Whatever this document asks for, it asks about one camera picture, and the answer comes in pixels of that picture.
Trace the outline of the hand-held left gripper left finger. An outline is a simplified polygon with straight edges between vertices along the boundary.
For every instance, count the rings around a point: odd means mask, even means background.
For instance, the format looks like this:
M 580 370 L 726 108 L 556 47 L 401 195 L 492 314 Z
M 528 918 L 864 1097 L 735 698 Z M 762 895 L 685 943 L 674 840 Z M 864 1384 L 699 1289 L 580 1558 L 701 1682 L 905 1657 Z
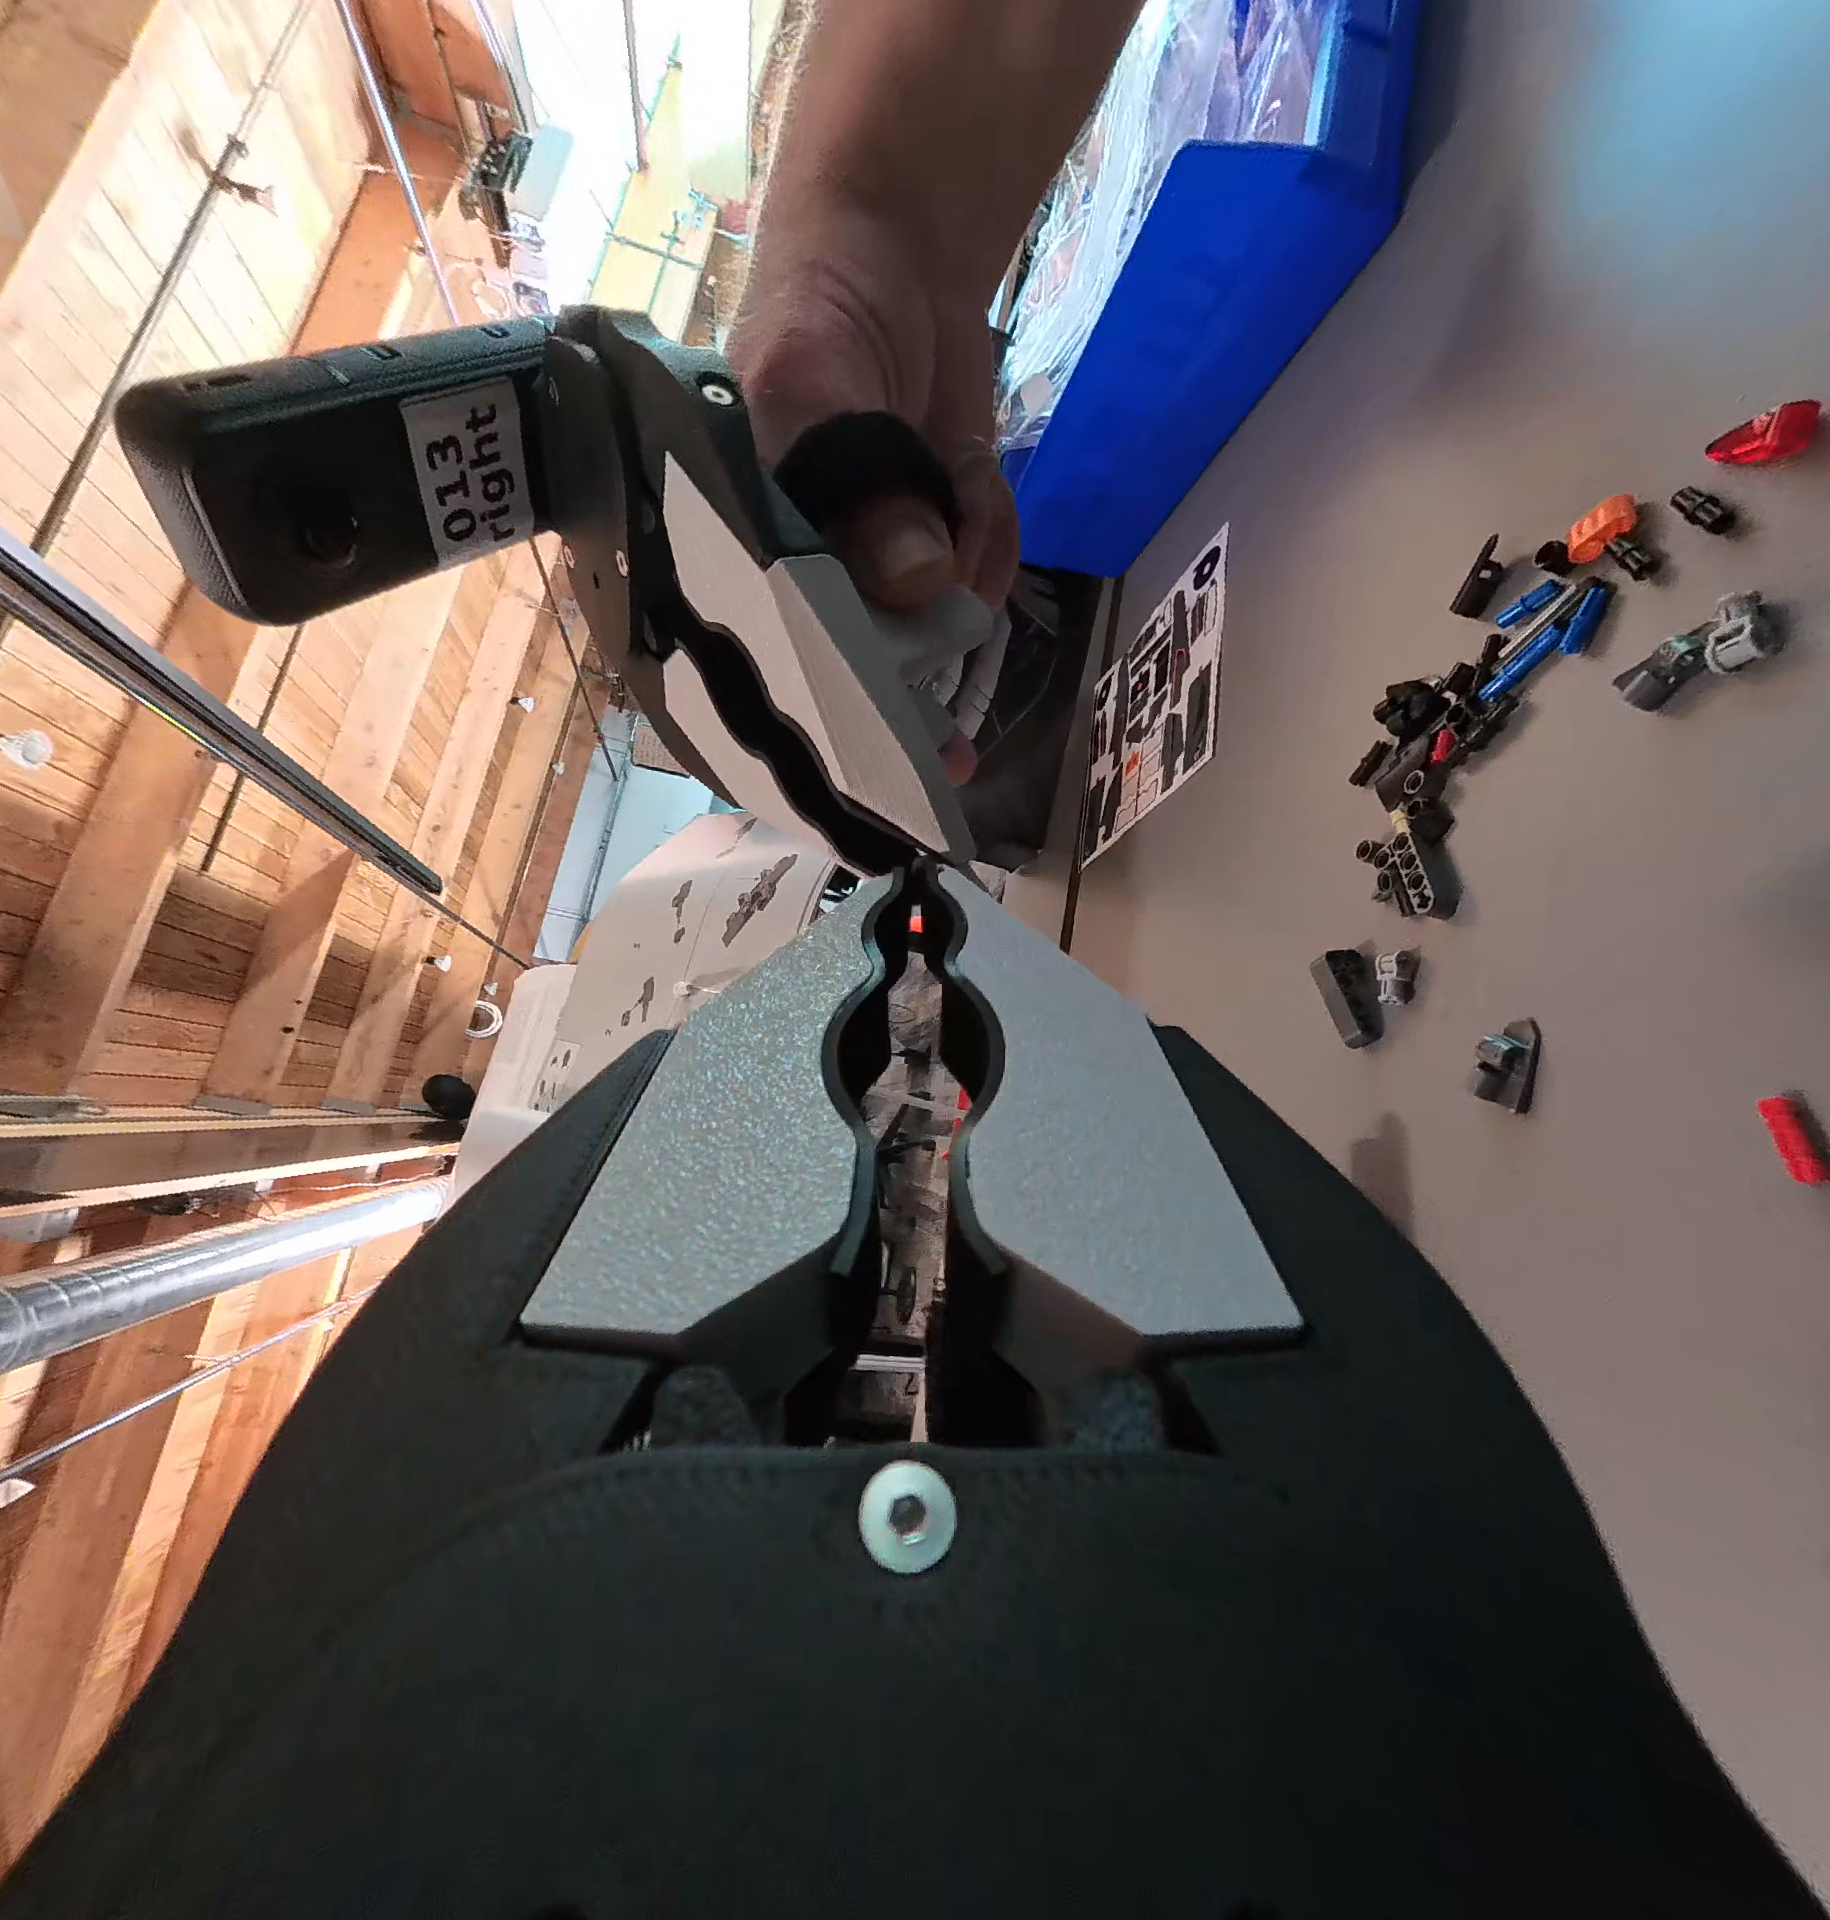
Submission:
M 821 1449 L 881 1287 L 878 1138 L 906 877 L 865 880 L 688 1018 L 647 1071 L 518 1330 L 729 1376 Z

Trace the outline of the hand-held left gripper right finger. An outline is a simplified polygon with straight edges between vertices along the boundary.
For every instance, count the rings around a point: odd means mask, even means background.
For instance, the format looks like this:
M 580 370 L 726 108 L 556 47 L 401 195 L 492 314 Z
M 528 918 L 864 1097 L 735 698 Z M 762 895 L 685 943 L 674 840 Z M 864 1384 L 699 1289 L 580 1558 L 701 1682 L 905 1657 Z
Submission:
M 1299 1343 L 1306 1322 L 1142 1007 L 962 873 L 923 862 L 918 903 L 942 1060 L 969 1095 L 929 1436 L 1051 1446 L 1117 1380 L 1161 1410 L 1176 1359 Z

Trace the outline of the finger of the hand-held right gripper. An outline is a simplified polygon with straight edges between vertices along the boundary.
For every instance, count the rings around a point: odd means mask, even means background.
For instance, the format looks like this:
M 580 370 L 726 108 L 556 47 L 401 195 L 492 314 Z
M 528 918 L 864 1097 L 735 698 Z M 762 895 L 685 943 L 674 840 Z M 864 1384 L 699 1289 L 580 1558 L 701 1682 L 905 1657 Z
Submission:
M 670 658 L 696 663 L 736 739 L 782 765 L 789 727 L 835 801 L 905 840 L 913 862 L 966 865 L 972 838 L 928 719 L 845 566 L 825 552 L 761 561 L 674 455 L 662 461 L 662 529 L 674 613 L 688 614 Z
M 702 770 L 717 792 L 761 822 L 816 846 L 862 877 L 885 877 L 913 862 L 888 829 L 835 801 L 805 744 L 780 729 L 782 765 L 743 746 L 716 710 L 702 672 L 688 654 L 662 664 L 662 739 Z

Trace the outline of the dark grey lego wedge piece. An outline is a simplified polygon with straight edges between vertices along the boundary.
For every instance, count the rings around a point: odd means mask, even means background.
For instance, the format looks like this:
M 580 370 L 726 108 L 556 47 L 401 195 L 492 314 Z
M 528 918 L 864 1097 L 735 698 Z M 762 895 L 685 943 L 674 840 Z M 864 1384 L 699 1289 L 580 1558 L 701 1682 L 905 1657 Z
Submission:
M 1542 1033 L 1537 1019 L 1508 1019 L 1479 1039 L 1469 1093 L 1511 1115 L 1526 1117 L 1531 1103 Z

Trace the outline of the pile of small lego pieces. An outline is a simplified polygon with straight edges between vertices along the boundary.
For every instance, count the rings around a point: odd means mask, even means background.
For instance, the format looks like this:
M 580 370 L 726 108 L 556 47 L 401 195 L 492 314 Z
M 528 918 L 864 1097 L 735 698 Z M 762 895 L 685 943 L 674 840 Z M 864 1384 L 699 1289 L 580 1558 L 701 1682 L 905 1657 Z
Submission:
M 1635 585 L 1653 582 L 1665 569 L 1644 534 L 1644 510 L 1638 529 L 1593 564 L 1571 564 L 1563 537 L 1537 548 L 1539 582 L 1493 610 L 1475 660 L 1434 679 L 1389 683 L 1373 710 L 1383 737 L 1359 760 L 1349 784 L 1377 800 L 1386 831 L 1361 840 L 1356 858 L 1373 878 L 1376 900 L 1402 918 L 1454 918 L 1458 884 L 1440 851 L 1454 824 L 1447 786 L 1512 725 L 1545 667 L 1589 652 L 1617 595 L 1598 564 Z

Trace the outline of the person's right forearm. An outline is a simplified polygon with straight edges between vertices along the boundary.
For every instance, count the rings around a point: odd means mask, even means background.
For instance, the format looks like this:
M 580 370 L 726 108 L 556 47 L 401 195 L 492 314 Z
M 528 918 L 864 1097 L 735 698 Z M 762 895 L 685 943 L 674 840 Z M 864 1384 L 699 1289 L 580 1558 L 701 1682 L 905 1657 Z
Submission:
M 736 338 L 838 309 L 982 335 L 1128 2 L 812 5 Z

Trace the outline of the black lego set box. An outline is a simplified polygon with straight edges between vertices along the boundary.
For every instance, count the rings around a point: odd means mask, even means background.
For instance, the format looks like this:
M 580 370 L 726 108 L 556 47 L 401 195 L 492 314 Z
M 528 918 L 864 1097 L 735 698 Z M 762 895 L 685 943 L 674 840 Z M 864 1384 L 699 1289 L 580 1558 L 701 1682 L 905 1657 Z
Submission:
M 960 792 L 976 864 L 1016 873 L 1050 838 L 1071 739 L 1095 694 L 1095 648 L 1107 585 L 1087 572 L 1023 564 L 1006 598 L 999 677 Z

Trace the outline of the grey lego joint piece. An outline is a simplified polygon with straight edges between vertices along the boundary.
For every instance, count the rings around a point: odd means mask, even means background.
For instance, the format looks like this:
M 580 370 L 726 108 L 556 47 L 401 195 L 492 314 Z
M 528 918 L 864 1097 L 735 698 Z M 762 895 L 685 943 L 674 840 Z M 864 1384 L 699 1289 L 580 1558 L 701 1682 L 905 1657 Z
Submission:
M 1784 648 L 1778 614 L 1756 592 L 1716 602 L 1710 619 L 1665 638 L 1646 660 L 1614 679 L 1626 707 L 1660 712 L 1700 679 L 1726 679 Z

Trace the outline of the red translucent lego piece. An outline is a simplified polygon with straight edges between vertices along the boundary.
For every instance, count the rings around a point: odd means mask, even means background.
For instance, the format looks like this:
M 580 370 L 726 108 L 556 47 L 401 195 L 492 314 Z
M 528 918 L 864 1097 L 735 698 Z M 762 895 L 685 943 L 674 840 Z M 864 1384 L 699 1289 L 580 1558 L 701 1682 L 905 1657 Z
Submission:
M 1784 401 L 1711 440 L 1703 456 L 1718 468 L 1777 468 L 1801 456 L 1824 424 L 1820 399 Z

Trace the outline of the person's right hand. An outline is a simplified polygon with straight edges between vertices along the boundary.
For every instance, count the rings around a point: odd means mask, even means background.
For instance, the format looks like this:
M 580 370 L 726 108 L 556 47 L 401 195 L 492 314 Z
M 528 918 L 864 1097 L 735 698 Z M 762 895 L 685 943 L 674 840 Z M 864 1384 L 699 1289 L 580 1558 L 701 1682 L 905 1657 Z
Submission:
M 729 338 L 762 461 L 881 614 L 1001 613 L 1020 517 L 993 455 L 992 333 L 891 259 L 758 253 Z

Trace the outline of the white instruction booklet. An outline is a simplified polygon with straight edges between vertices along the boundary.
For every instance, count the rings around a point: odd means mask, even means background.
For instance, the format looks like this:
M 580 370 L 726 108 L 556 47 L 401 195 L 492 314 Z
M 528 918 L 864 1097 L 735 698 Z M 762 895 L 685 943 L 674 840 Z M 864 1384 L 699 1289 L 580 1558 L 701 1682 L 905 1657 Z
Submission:
M 688 1019 L 857 884 L 854 869 L 747 813 L 685 824 L 616 883 L 570 962 L 513 985 L 453 1190 L 475 1184 L 643 1035 Z

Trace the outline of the black metal bar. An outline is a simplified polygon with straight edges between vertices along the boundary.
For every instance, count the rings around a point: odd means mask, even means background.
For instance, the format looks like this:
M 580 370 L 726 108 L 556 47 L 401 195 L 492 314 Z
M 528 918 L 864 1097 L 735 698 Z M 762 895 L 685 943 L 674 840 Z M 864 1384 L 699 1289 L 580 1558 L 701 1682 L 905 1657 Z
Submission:
M 335 844 L 386 873 L 415 897 L 433 905 L 443 900 L 446 883 L 433 867 L 1 528 L 0 610 L 156 713 L 212 758 L 252 779 Z

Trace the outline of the black white sticker sheet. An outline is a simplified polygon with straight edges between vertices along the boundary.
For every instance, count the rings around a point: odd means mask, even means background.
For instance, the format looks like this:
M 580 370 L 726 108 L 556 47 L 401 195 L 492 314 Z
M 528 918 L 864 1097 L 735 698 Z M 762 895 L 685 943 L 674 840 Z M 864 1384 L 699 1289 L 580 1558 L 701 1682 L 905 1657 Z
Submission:
M 1227 544 L 1223 524 L 1095 683 L 1081 869 L 1213 760 Z

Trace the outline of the blue plastic bin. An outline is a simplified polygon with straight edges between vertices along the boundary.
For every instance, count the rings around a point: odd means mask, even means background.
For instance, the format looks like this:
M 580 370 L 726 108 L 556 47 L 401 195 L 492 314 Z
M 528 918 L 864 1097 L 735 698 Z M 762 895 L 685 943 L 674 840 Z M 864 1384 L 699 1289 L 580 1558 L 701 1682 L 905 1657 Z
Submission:
M 1117 577 L 1396 224 L 1425 5 L 1344 5 L 1312 147 L 1186 144 L 1028 449 L 1021 559 Z

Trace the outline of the clear plastic bags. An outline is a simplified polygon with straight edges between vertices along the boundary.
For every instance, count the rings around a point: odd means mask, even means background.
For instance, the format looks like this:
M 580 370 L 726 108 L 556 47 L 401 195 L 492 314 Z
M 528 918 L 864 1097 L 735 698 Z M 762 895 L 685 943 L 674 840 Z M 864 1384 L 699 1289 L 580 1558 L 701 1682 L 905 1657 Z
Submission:
M 1040 443 L 1186 144 L 1312 147 L 1328 128 L 1341 22 L 1337 2 L 1142 5 L 992 309 L 999 453 Z

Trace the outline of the silver ventilation duct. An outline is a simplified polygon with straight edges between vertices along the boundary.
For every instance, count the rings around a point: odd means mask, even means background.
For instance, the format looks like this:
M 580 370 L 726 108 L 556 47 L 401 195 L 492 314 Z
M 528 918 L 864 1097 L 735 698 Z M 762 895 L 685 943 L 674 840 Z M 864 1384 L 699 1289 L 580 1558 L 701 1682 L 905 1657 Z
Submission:
M 392 1183 L 371 1195 L 277 1219 L 234 1223 L 174 1242 L 69 1259 L 0 1281 L 0 1378 L 89 1346 L 283 1268 L 332 1257 L 401 1230 L 420 1230 L 447 1205 L 447 1180 Z

